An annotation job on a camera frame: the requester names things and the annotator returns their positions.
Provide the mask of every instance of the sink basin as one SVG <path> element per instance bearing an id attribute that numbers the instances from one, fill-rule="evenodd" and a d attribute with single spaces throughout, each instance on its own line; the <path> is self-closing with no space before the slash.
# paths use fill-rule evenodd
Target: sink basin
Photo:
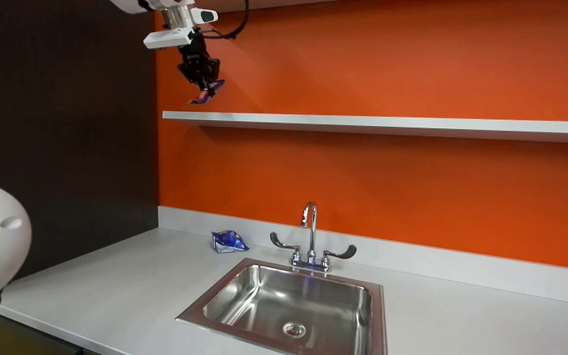
<path id="1" fill-rule="evenodd" d="M 178 315 L 286 352 L 385 355 L 379 283 L 245 257 Z"/>

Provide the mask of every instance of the faucet handle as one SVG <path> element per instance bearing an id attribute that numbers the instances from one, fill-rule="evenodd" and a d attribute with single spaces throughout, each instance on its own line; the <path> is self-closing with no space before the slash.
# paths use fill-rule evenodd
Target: faucet handle
<path id="1" fill-rule="evenodd" d="M 300 249 L 300 244 L 284 244 L 280 238 L 278 238 L 278 232 L 270 232 L 270 242 L 278 248 L 292 248 L 292 249 Z"/>
<path id="2" fill-rule="evenodd" d="M 355 244 L 349 244 L 347 249 L 341 251 L 341 253 L 335 253 L 335 251 L 332 251 L 332 249 L 324 249 L 324 257 L 328 257 L 328 255 L 334 255 L 334 257 L 351 257 L 351 255 L 355 255 L 355 253 L 357 253 L 357 246 L 355 246 Z"/>

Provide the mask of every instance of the faucet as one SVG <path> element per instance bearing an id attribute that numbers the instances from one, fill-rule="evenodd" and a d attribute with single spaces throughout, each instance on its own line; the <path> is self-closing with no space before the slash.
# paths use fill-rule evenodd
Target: faucet
<path id="1" fill-rule="evenodd" d="M 318 214 L 320 214 L 318 204 L 314 200 L 306 202 L 304 212 L 302 212 L 302 226 L 306 226 L 310 230 L 310 246 L 308 246 L 308 257 L 306 259 L 300 255 L 300 244 L 284 244 L 284 242 L 280 242 L 276 232 L 270 232 L 270 242 L 274 246 L 294 249 L 290 255 L 292 267 L 310 267 L 310 269 L 328 271 L 330 269 L 330 255 L 351 257 L 357 253 L 357 246 L 349 244 L 347 249 L 341 253 L 335 253 L 332 249 L 324 249 L 324 257 L 322 257 L 322 261 L 318 261 L 318 255 L 316 255 Z"/>

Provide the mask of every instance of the sink drain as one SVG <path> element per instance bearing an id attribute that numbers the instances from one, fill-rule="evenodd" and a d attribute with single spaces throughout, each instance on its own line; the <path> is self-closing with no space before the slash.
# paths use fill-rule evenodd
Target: sink drain
<path id="1" fill-rule="evenodd" d="M 306 334 L 306 324 L 298 322 L 298 320 L 288 320 L 282 326 L 284 334 L 292 336 L 292 338 L 300 338 Z"/>

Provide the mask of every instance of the orange wall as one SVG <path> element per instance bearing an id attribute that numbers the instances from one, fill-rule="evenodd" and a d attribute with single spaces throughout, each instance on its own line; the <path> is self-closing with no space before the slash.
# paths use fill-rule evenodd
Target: orange wall
<path id="1" fill-rule="evenodd" d="M 568 119 L 560 0 L 266 9 L 209 46 L 229 84 L 203 109 Z M 158 52 L 160 109 L 195 107 L 176 62 Z M 310 198 L 322 228 L 568 265 L 568 143 L 160 119 L 162 204 L 296 222 Z"/>

